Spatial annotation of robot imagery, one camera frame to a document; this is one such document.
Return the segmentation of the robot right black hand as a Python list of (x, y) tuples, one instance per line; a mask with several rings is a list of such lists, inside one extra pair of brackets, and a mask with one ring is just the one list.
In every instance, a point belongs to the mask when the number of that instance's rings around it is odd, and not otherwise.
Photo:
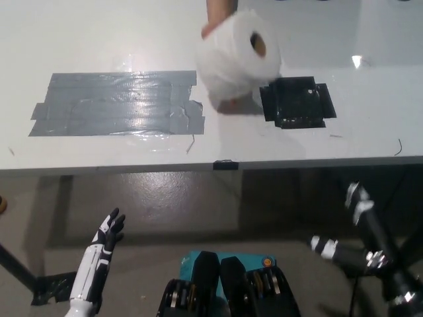
[(311, 251), (328, 260), (348, 275), (383, 275), (398, 264), (398, 248), (375, 210), (375, 202), (359, 182), (346, 192), (345, 208), (352, 215), (362, 247), (343, 245), (338, 240), (314, 235), (307, 244)]

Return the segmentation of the robot left white black hand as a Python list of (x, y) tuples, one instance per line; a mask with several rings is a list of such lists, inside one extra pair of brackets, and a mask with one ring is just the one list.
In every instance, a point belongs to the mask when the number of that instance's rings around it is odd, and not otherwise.
[(102, 296), (116, 244), (124, 237), (126, 216), (115, 208), (97, 229), (86, 248), (74, 280), (71, 300), (96, 304)]

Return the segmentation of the person's bare hand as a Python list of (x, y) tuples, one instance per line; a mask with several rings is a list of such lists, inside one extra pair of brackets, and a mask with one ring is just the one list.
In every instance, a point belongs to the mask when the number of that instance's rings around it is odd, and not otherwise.
[[(225, 19), (231, 16), (231, 11), (225, 11), (225, 7), (217, 7), (217, 11), (208, 11), (208, 23), (202, 28), (201, 37), (205, 40), (208, 35), (217, 28)], [(220, 111), (234, 112), (236, 105), (239, 103), (237, 99), (221, 102)]]

